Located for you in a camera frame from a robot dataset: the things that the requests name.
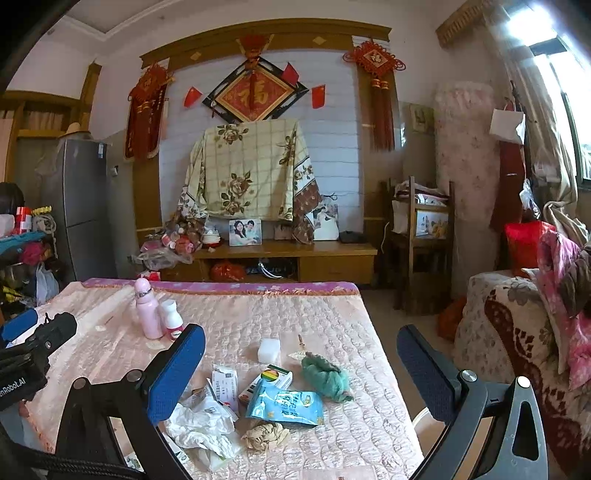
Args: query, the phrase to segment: blue snack package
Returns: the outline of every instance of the blue snack package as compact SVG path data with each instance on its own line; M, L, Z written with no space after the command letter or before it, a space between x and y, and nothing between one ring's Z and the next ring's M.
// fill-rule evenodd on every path
M310 427L324 425L322 399L318 393L281 390L261 381L248 404L246 417Z

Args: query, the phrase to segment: framed couple photo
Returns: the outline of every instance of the framed couple photo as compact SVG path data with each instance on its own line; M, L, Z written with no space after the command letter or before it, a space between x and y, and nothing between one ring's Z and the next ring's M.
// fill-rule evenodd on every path
M262 243L261 220L230 220L230 247L260 245Z

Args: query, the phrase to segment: silver bolt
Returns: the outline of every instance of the silver bolt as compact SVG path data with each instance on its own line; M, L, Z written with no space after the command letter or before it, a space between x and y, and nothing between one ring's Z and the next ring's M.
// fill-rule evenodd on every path
M527 377L517 377L517 383L522 388L529 388L531 385L530 379Z
M462 378L467 382L475 382L478 377L472 370L462 370Z
M80 390L81 388L84 388L84 386L86 385L86 379L85 378L76 378L74 380L74 384L72 385L76 390Z
M142 371L141 370L132 370L127 372L125 379L128 382L137 382L140 378L142 378Z

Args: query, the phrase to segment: gray refrigerator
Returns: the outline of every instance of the gray refrigerator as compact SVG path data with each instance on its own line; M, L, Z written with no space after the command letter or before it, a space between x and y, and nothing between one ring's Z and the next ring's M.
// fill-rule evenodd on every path
M51 205L65 280L117 278L107 211L104 143L66 139L45 168L41 204Z

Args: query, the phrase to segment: red and white can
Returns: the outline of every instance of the red and white can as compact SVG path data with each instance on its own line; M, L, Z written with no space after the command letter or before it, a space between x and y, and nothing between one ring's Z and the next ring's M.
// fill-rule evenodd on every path
M33 216L29 207L17 207L14 217L14 229L17 235L30 232L33 228Z

